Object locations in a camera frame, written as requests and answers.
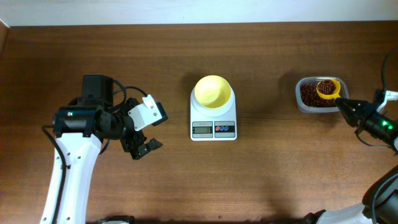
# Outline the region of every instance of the wooden table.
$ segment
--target wooden table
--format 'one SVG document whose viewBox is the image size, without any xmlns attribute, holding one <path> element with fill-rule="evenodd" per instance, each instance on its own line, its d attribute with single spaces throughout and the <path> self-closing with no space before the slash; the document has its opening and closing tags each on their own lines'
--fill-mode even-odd
<svg viewBox="0 0 398 224">
<path fill-rule="evenodd" d="M 89 222 L 275 220 L 356 204 L 397 159 L 361 144 L 339 113 L 301 113 L 295 85 L 340 77 L 351 98 L 371 101 L 395 45 L 398 22 L 11 27 L 0 61 L 0 222 L 39 222 L 53 166 L 40 127 L 80 95 L 83 75 L 99 73 L 152 94 L 169 120 L 144 130 L 164 146 L 143 159 L 116 141 L 99 156 Z M 398 90 L 396 59 L 390 90 Z M 189 138 L 190 92 L 209 74 L 235 91 L 236 141 Z M 397 103 L 387 109 L 398 116 Z"/>
</svg>

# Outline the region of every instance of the white wall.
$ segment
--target white wall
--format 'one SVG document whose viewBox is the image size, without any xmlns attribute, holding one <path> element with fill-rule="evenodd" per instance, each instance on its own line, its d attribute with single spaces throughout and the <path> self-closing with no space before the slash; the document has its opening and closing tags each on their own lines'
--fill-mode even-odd
<svg viewBox="0 0 398 224">
<path fill-rule="evenodd" d="M 398 20 L 398 0 L 0 0 L 9 26 Z"/>
</svg>

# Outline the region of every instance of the yellow cup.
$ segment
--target yellow cup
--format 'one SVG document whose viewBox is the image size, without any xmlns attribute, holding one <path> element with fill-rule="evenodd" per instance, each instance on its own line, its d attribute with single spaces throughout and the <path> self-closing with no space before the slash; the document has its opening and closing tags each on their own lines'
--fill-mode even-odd
<svg viewBox="0 0 398 224">
<path fill-rule="evenodd" d="M 203 77 L 195 86 L 195 98 L 202 106 L 217 109 L 225 105 L 231 97 L 231 86 L 217 75 Z"/>
<path fill-rule="evenodd" d="M 340 89 L 341 89 L 340 82 L 337 81 L 337 80 L 334 80 L 334 79 L 330 79 L 330 80 L 335 84 L 336 89 L 335 89 L 335 90 L 333 91 L 333 93 L 330 94 L 330 95 L 323 94 L 323 93 L 319 92 L 319 90 L 318 90 L 318 85 L 319 85 L 319 83 L 321 83 L 321 82 L 318 82 L 318 84 L 317 84 L 317 93 L 318 93 L 318 96 L 319 96 L 320 98 L 322 98 L 322 99 L 325 99 L 325 100 L 332 100 L 332 99 L 336 99 L 336 98 L 341 98 L 341 96 L 339 95 Z"/>
</svg>

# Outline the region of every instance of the brown beans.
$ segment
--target brown beans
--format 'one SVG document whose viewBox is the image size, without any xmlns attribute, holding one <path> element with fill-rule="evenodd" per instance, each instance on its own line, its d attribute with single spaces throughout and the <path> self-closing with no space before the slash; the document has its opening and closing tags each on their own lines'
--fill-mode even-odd
<svg viewBox="0 0 398 224">
<path fill-rule="evenodd" d="M 320 93 L 330 95 L 336 89 L 336 85 L 331 80 L 323 80 L 318 84 L 318 90 Z"/>
<path fill-rule="evenodd" d="M 320 108 L 334 107 L 334 100 L 325 100 L 318 96 L 316 85 L 302 85 L 300 87 L 300 95 L 303 103 L 307 106 Z"/>
</svg>

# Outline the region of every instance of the clear plastic container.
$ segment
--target clear plastic container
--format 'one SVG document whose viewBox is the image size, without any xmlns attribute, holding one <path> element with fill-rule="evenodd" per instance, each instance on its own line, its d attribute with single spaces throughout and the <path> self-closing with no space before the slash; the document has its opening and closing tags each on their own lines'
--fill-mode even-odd
<svg viewBox="0 0 398 224">
<path fill-rule="evenodd" d="M 335 80 L 339 81 L 340 84 L 341 84 L 340 96 L 342 98 L 347 98 L 347 99 L 349 98 L 346 83 L 343 82 L 341 79 L 339 79 L 337 77 L 308 77 L 308 78 L 303 78 L 296 85 L 297 107 L 298 107 L 298 109 L 301 112 L 303 112 L 303 113 L 330 113 L 330 112 L 337 112 L 338 111 L 337 107 L 316 108 L 316 107 L 307 106 L 301 100 L 300 87 L 302 85 L 305 85 L 305 84 L 316 85 L 316 84 L 318 84 L 318 82 L 320 82 L 322 80 L 325 80 L 325 79 L 335 79 Z"/>
</svg>

